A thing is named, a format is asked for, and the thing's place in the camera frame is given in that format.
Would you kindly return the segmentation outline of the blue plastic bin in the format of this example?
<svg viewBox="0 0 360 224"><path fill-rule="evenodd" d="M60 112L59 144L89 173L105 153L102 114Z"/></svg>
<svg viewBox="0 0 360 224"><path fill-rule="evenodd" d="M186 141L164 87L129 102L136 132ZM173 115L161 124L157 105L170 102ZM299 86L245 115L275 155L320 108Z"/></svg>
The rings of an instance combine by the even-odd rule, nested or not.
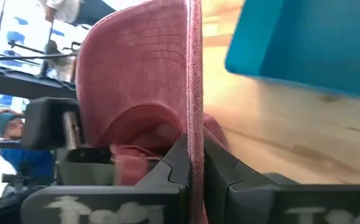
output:
<svg viewBox="0 0 360 224"><path fill-rule="evenodd" d="M225 67L360 96L360 0L246 0Z"/></svg>

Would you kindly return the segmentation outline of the person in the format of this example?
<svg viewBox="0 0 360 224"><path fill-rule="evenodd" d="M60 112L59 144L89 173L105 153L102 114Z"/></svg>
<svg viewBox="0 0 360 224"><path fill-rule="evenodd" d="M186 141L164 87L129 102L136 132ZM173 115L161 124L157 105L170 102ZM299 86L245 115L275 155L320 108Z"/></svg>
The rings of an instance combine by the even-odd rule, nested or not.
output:
<svg viewBox="0 0 360 224"><path fill-rule="evenodd" d="M66 22L77 26L93 26L116 10L103 0L38 0L45 11L45 20Z"/></svg>
<svg viewBox="0 0 360 224"><path fill-rule="evenodd" d="M24 122L22 114L10 109L0 110L0 138L3 141L20 142ZM55 159L50 151L21 148L0 148L0 156L18 172L23 167L38 184L48 185L54 181Z"/></svg>

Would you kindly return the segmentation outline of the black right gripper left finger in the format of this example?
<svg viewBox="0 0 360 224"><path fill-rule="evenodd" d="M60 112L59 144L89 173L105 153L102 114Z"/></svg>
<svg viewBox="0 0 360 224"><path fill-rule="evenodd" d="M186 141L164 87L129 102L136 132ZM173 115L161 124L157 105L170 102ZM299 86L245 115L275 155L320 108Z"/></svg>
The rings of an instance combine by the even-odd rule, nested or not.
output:
<svg viewBox="0 0 360 224"><path fill-rule="evenodd" d="M182 135L135 186L53 186L31 194L22 224L187 224L187 141Z"/></svg>

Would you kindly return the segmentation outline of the faded red cap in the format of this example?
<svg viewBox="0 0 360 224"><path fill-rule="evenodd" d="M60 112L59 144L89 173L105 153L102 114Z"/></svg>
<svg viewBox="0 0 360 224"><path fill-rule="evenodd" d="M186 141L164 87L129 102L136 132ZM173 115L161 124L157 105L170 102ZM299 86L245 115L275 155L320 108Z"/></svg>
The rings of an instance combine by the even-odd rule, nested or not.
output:
<svg viewBox="0 0 360 224"><path fill-rule="evenodd" d="M203 205L203 139L227 146L203 111L201 0L147 0L92 27L76 62L86 141L109 146L115 182L134 185L149 161L188 136L189 224L208 224Z"/></svg>

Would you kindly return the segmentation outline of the black aluminium table frame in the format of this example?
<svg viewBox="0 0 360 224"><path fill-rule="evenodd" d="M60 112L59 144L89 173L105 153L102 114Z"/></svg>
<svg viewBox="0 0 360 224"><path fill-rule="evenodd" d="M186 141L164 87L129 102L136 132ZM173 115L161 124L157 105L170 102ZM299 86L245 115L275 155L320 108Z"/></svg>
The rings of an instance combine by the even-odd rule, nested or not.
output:
<svg viewBox="0 0 360 224"><path fill-rule="evenodd" d="M76 98L75 85L50 77L0 67L0 94L35 99L44 96Z"/></svg>

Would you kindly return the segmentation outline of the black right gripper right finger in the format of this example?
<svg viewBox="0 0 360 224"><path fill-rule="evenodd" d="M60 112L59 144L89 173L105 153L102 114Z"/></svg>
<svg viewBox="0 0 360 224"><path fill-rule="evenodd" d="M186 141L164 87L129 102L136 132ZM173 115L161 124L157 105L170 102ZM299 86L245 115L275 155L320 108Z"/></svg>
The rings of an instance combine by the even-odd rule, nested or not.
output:
<svg viewBox="0 0 360 224"><path fill-rule="evenodd" d="M360 185L299 184L261 174L205 131L209 224L360 224Z"/></svg>

